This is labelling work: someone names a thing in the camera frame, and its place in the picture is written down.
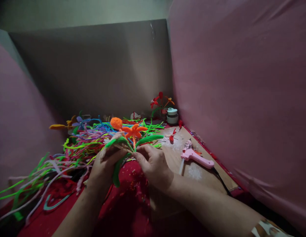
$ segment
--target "hand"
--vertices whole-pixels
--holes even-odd
[[[117,149],[115,147],[111,147],[106,152],[106,155],[103,160],[100,161],[99,152],[95,158],[93,168],[90,172],[87,186],[97,188],[104,185],[106,188],[109,188],[112,184],[114,164],[122,157],[124,157],[126,153],[127,152],[124,149]]]
[[[163,151],[149,145],[142,145],[133,153],[149,182],[161,191],[171,185],[174,173],[169,169]]]

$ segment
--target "glue gun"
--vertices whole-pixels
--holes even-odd
[[[204,159],[203,157],[199,156],[198,154],[196,154],[194,152],[194,150],[192,149],[191,139],[189,139],[185,143],[185,147],[183,148],[180,157],[182,158],[181,167],[180,167],[180,171],[179,171],[180,175],[182,173],[182,168],[183,168],[184,161],[189,161],[190,159],[193,159],[195,162],[199,163],[200,165],[202,165],[203,167],[205,167],[207,169],[211,169],[212,167],[214,167],[214,162],[213,161],[206,160],[206,159]]]

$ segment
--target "left hand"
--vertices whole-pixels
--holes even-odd
[[[99,152],[90,172],[87,186],[91,186],[92,188],[100,188],[101,186],[103,188],[105,186],[106,188],[109,188],[112,184],[114,164],[124,157],[126,153],[127,152],[124,149],[119,150],[115,147],[111,147],[106,152],[103,160],[100,161]]]

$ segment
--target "pink wall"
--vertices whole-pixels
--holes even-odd
[[[62,151],[63,135],[48,129],[57,120],[0,43],[0,191],[8,187],[9,176],[28,175],[46,152]]]
[[[174,0],[169,25],[184,123],[306,233],[306,1]]]

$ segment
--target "finger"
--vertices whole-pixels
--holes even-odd
[[[149,168],[150,164],[148,163],[148,161],[145,159],[145,157],[141,153],[134,152],[133,156],[138,161],[143,171]]]
[[[152,155],[155,149],[156,149],[155,147],[149,144],[145,144],[145,145],[138,147],[136,151],[140,153],[146,152],[148,155]]]
[[[117,163],[118,160],[123,158],[126,154],[127,154],[127,151],[124,150],[124,149],[121,149],[121,150],[117,151],[116,153],[114,153],[113,155],[111,155],[108,158],[107,162],[109,163],[109,165],[114,165],[115,163]]]

